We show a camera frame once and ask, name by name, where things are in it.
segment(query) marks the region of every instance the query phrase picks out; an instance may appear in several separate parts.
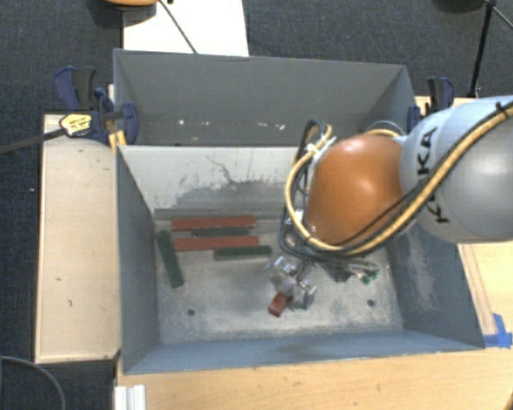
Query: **dark carpet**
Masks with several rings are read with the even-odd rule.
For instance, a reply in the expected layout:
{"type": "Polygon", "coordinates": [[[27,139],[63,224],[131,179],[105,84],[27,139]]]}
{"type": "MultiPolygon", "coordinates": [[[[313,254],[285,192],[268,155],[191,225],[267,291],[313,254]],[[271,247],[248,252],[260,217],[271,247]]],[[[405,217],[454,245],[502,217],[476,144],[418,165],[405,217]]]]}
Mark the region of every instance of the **dark carpet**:
{"type": "MultiPolygon", "coordinates": [[[[427,77],[446,76],[469,91],[486,5],[482,0],[244,0],[254,56],[404,64],[416,94],[427,77]]],[[[498,0],[513,22],[513,0],[498,0]]],[[[121,46],[121,12],[98,0],[0,0],[0,145],[41,132],[47,110],[61,108],[54,73],[97,68],[112,81],[121,46]]],[[[481,96],[513,93],[513,32],[496,16],[478,87],[481,96]]],[[[39,148],[0,157],[0,343],[31,359],[38,255],[39,148]]],[[[48,366],[69,409],[111,408],[110,362],[48,366]]],[[[54,409],[52,387],[34,371],[4,368],[4,409],[54,409]]]]}

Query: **bin floor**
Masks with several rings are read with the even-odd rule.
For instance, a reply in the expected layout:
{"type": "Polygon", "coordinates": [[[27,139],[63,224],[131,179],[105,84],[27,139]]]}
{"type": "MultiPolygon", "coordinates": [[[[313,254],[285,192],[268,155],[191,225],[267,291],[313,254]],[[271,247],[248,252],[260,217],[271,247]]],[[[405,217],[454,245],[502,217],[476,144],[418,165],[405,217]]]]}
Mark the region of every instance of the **bin floor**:
{"type": "MultiPolygon", "coordinates": [[[[357,278],[335,283],[319,267],[309,275],[317,286],[308,310],[287,309],[280,318],[268,313],[275,295],[263,268],[282,255],[277,244],[279,220],[258,219],[251,235],[272,247],[270,258],[215,261],[212,251],[178,252],[184,285],[172,289],[156,247],[159,323],[162,343],[230,341],[247,338],[330,335],[401,330],[402,320],[386,251],[369,260],[380,268],[369,285],[357,278]]],[[[157,220],[156,231],[170,229],[157,220]]],[[[189,236],[189,233],[175,233],[189,236]]]]}

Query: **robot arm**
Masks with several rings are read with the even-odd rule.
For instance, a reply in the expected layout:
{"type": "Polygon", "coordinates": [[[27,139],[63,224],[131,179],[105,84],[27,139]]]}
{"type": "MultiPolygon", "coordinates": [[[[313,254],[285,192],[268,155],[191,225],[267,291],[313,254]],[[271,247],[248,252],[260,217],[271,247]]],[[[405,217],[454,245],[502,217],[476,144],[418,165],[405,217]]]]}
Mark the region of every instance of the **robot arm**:
{"type": "Polygon", "coordinates": [[[270,279],[304,299],[295,307],[313,300],[312,266],[368,282],[365,257],[414,223],[453,243],[513,239],[513,96],[431,114],[408,136],[331,133],[309,122],[286,181],[278,240],[291,260],[270,264],[270,279]]]}

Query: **red block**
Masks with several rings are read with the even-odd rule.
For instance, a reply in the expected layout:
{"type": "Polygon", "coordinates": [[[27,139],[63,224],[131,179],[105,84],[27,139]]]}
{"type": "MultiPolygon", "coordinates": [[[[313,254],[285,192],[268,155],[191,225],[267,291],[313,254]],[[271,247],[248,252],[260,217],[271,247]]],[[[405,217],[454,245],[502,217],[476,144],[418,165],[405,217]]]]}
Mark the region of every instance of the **red block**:
{"type": "Polygon", "coordinates": [[[268,312],[276,318],[279,318],[287,308],[287,305],[290,300],[290,296],[285,296],[281,293],[277,293],[274,296],[274,299],[272,299],[272,301],[270,302],[270,305],[268,305],[268,312]]]}
{"type": "Polygon", "coordinates": [[[189,252],[192,250],[213,250],[218,248],[242,248],[245,246],[257,246],[257,236],[237,237],[195,237],[176,238],[173,240],[174,250],[177,252],[189,252]]]}
{"type": "Polygon", "coordinates": [[[191,231],[197,228],[224,228],[230,226],[253,227],[257,224],[257,218],[252,215],[237,217],[206,217],[198,219],[174,219],[171,220],[171,231],[191,231]]]}

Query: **gray box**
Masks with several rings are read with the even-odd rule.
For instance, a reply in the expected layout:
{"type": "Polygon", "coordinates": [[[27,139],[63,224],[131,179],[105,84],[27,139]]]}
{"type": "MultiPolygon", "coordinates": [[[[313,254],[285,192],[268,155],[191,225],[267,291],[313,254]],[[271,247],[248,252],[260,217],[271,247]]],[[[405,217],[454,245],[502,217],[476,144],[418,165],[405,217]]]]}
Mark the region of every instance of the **gray box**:
{"type": "Polygon", "coordinates": [[[377,120],[404,126],[404,67],[116,50],[115,100],[141,118],[137,144],[116,158],[124,373],[484,348],[456,246],[418,227],[369,257],[380,267],[370,285],[317,269],[315,303],[280,319],[267,311],[267,260],[178,253],[185,284],[172,289],[154,242],[174,217],[253,214],[253,233],[279,254],[282,188],[306,120],[341,138],[377,120]]]}

